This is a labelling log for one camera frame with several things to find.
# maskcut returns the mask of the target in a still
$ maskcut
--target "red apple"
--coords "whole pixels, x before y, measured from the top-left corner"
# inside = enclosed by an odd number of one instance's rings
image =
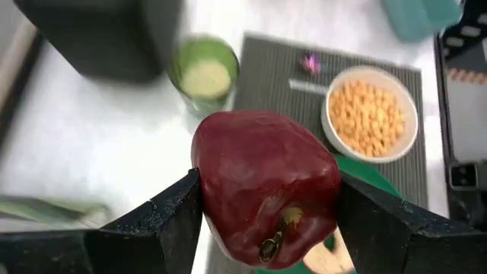
[[[201,174],[208,224],[236,261],[284,269],[336,228],[335,159],[286,116],[212,114],[196,130],[191,158]]]

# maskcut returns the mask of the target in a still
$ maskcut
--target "white bowl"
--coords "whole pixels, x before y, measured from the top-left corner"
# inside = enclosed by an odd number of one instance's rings
[[[396,97],[396,102],[405,117],[405,129],[403,135],[396,144],[382,157],[368,157],[355,152],[347,146],[336,133],[329,118],[329,97],[335,92],[336,87],[350,80],[363,80],[368,84],[387,89]],[[374,67],[357,66],[348,68],[333,79],[326,93],[325,101],[321,109],[321,124],[329,142],[345,156],[355,160],[371,163],[388,163],[395,161],[411,149],[418,134],[418,112],[411,94],[406,87],[391,74]]]

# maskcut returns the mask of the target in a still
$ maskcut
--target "ribbed mat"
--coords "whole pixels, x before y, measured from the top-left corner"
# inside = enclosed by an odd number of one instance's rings
[[[312,51],[321,63],[333,72],[307,76],[301,72],[298,60]],[[395,75],[411,92],[418,109],[419,132],[411,151],[389,164],[374,166],[396,187],[405,199],[426,208],[425,137],[422,118],[422,88],[419,71],[384,64],[362,56],[344,55],[323,49],[291,46],[283,42],[247,37],[241,58],[240,79],[234,102],[235,110],[274,110],[298,121],[308,128],[332,152],[336,150],[326,140],[320,122],[324,94],[292,90],[289,78],[328,85],[339,70],[356,65],[372,65]]]

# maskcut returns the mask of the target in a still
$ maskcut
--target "white table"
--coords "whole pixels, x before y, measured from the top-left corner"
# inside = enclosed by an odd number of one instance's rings
[[[399,42],[379,3],[185,0],[181,36],[214,34],[239,53],[244,32],[253,31],[421,69],[428,207],[448,216],[433,40]],[[92,81],[50,45],[34,72],[0,159],[3,193],[104,202],[115,218],[190,168],[198,120],[167,78],[144,87]],[[205,271],[210,239],[204,221],[194,274]]]

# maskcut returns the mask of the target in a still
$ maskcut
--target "green plate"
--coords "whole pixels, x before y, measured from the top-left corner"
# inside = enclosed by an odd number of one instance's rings
[[[353,177],[363,180],[383,191],[386,191],[394,196],[401,197],[401,195],[393,188],[393,186],[386,180],[378,171],[369,166],[343,156],[335,156],[339,169],[346,172]],[[313,274],[303,262],[299,262],[293,267],[279,271],[266,271],[257,269],[256,274]]]

